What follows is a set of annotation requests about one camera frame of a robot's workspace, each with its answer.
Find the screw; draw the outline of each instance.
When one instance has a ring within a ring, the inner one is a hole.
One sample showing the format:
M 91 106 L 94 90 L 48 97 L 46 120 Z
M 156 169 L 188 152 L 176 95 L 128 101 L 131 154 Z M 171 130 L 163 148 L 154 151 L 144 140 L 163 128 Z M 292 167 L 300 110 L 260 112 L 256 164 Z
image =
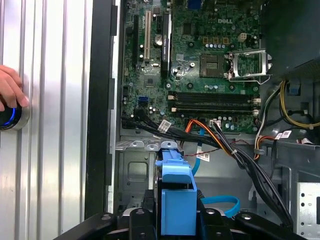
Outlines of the screw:
M 211 208 L 208 208 L 207 210 L 205 210 L 208 214 L 215 214 L 215 211 Z
M 249 214 L 242 214 L 241 217 L 245 220 L 251 220 L 251 216 Z

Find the dell logo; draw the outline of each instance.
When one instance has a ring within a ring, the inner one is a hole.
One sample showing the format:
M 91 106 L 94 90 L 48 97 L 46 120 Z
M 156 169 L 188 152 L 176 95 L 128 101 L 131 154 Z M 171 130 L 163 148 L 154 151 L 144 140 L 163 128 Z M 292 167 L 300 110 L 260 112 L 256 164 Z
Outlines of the dell logo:
M 233 24 L 231 19 L 218 19 L 218 24 Z

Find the motherboard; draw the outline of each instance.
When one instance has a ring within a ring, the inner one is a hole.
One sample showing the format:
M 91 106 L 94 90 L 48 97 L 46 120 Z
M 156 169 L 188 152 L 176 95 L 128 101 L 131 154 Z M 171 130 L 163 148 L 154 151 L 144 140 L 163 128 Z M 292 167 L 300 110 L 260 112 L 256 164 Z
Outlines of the motherboard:
M 230 56 L 260 47 L 260 9 L 250 0 L 128 0 L 122 115 L 143 108 L 184 129 L 189 119 L 224 132 L 253 134 L 259 115 L 255 77 L 230 77 Z M 237 55 L 239 76 L 261 72 L 259 54 Z

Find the blue drive bay bracket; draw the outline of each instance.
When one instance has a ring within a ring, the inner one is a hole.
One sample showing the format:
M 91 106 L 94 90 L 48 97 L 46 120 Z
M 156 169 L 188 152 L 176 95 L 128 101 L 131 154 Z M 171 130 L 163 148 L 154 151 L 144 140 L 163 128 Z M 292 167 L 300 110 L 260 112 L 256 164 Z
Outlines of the blue drive bay bracket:
M 197 186 L 191 167 L 175 149 L 162 149 L 162 183 L 185 188 L 162 189 L 161 235 L 196 235 Z

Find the blue led ring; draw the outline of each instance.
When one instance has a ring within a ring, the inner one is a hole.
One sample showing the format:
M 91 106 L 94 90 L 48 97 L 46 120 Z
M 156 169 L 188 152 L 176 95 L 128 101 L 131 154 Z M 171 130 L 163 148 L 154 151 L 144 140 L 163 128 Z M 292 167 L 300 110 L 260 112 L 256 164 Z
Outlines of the blue led ring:
M 7 125 L 9 125 L 9 124 L 14 120 L 15 115 L 16 115 L 16 108 L 13 108 L 13 109 L 12 109 L 12 115 L 11 115 L 11 117 L 10 117 L 10 120 L 7 121 L 7 122 L 6 122 L 5 124 L 3 124 L 2 126 L 7 126 Z

